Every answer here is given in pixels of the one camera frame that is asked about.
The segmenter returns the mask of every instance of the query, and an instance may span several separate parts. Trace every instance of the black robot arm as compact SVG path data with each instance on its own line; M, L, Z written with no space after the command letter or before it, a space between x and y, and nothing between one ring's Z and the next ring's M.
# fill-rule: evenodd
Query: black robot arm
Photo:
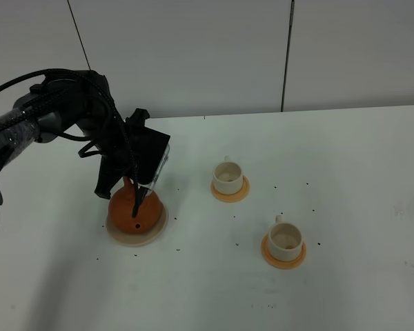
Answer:
M149 118L144 109L136 109L124 121L110 96L105 76L95 71L40 70L3 84L0 92L40 75L45 75L44 81L33 85L30 93L0 117L0 171L33 141L48 143L58 136L87 141L79 156L101 155L95 193L109 199L118 180L130 177L135 188L135 217L167 159L170 136L144 126ZM83 137L65 133L74 124Z

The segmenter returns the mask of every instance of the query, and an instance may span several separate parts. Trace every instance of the white cup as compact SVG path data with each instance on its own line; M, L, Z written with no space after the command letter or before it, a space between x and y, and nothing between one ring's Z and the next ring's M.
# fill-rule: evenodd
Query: white cup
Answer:
M268 251L277 260L288 262L296 259L302 250L304 240L298 228L276 216L275 225L268 231Z
M244 176L239 164L231 162L228 157L213 170L213 186L222 194L234 194L241 190Z

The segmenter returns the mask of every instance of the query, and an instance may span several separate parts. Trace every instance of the white table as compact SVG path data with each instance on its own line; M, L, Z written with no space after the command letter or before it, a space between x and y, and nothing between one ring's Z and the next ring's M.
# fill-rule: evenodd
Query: white table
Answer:
M150 245L110 240L80 143L0 174L0 331L414 330L414 106L146 123L171 135ZM251 184L239 203L210 193L226 155ZM294 270L260 253L280 213L308 246Z

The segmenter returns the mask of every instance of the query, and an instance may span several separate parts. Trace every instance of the table surface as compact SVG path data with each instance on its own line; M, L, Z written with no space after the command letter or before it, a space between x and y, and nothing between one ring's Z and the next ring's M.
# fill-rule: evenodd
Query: table surface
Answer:
M144 247L110 240L81 143L32 144L0 174L0 331L414 330L414 106L147 124L171 135L170 218ZM210 193L226 155L239 203ZM276 214L304 235L294 270L260 253Z

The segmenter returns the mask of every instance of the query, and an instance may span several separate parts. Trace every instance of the white wall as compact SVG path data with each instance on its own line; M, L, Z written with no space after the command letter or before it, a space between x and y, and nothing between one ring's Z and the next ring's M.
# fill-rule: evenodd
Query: white wall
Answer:
M285 109L414 104L414 0L297 0Z
M0 0L0 85L46 68L87 68L66 0ZM0 114L43 77L0 93Z
M71 0L123 115L280 110L289 0Z

